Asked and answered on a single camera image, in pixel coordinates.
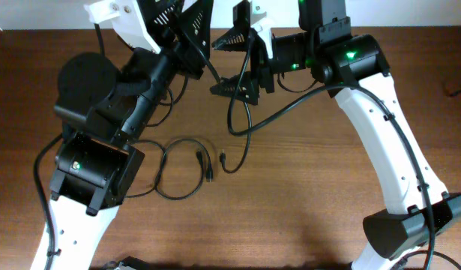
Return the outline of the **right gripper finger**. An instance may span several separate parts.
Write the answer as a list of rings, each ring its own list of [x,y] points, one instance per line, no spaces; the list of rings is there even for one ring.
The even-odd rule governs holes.
[[[246,52],[250,32],[251,1],[240,1],[232,9],[233,27],[211,45],[214,50]]]
[[[251,77],[251,72],[245,71],[241,82],[240,75],[231,78],[222,78],[220,82],[210,88],[213,95],[231,98],[237,90],[238,101],[243,101],[250,105],[257,105],[259,101],[259,87],[256,79]]]

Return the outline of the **black device at table edge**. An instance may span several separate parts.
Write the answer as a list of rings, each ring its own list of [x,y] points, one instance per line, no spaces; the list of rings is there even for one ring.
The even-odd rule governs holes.
[[[121,261],[110,261],[106,262],[103,266],[98,267],[101,270],[151,270],[153,267],[143,260],[140,260],[133,256],[128,256]]]

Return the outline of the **black usb cable short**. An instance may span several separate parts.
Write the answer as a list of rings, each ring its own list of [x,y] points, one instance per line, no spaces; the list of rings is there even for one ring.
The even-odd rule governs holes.
[[[163,145],[151,139],[141,139],[136,144],[149,144],[161,151],[157,173],[148,190],[128,194],[127,199],[145,197],[156,193],[169,201],[182,201],[195,195],[205,182],[214,180],[210,151],[193,138],[176,139]]]

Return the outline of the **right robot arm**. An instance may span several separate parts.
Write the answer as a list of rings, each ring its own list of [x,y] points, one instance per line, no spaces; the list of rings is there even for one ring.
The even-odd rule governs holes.
[[[390,67],[378,41],[352,34],[344,1],[298,3],[297,34],[276,37],[254,1],[233,8],[233,26],[215,50],[242,51],[241,72],[211,92],[257,104],[274,77],[309,69],[304,98],[327,92],[353,124],[376,171],[385,208],[364,218],[367,244],[351,269],[402,269],[408,259],[436,255],[436,237],[461,218],[461,193],[451,193],[433,172],[403,114]]]

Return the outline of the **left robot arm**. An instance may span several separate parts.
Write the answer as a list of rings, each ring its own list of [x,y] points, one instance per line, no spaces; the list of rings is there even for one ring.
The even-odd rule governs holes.
[[[134,147],[176,75],[199,79],[210,67],[212,1],[96,1],[89,21],[108,22],[131,48],[124,67],[84,52],[58,74],[55,114],[62,132],[46,225],[33,269],[88,269],[143,162]]]

